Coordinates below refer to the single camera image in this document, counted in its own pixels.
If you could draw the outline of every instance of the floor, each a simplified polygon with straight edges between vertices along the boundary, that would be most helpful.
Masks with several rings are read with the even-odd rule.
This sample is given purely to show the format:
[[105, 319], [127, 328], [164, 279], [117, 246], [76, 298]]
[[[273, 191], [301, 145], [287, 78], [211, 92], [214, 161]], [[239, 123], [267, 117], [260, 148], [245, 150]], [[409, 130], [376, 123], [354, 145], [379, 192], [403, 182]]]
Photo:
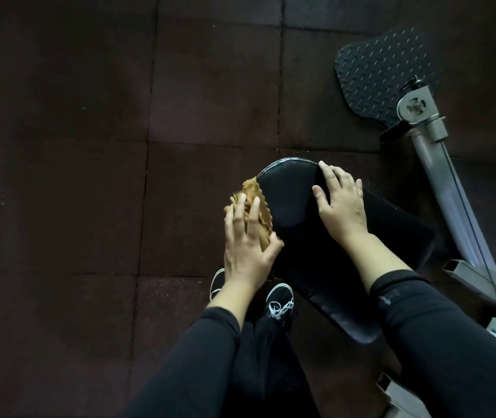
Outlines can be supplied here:
[[[0, 416], [111, 416], [207, 302], [222, 208], [284, 156], [324, 159], [437, 229], [407, 141], [353, 116], [344, 45], [419, 23], [439, 46], [448, 149], [496, 259], [496, 0], [0, 0]], [[303, 300], [291, 339], [324, 417], [381, 416], [383, 341]]]

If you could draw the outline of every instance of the sneaker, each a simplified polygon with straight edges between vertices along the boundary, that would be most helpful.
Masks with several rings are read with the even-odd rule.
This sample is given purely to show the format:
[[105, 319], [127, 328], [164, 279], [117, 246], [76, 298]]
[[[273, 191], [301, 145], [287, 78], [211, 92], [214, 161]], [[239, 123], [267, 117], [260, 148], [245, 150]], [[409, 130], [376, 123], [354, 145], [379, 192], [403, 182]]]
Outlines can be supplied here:
[[213, 280], [211, 281], [210, 287], [210, 302], [213, 301], [215, 295], [217, 295], [223, 285], [225, 284], [225, 269], [217, 270], [215, 275], [213, 276]]
[[265, 300], [265, 316], [276, 319], [283, 327], [293, 316], [293, 289], [287, 283], [275, 286]]

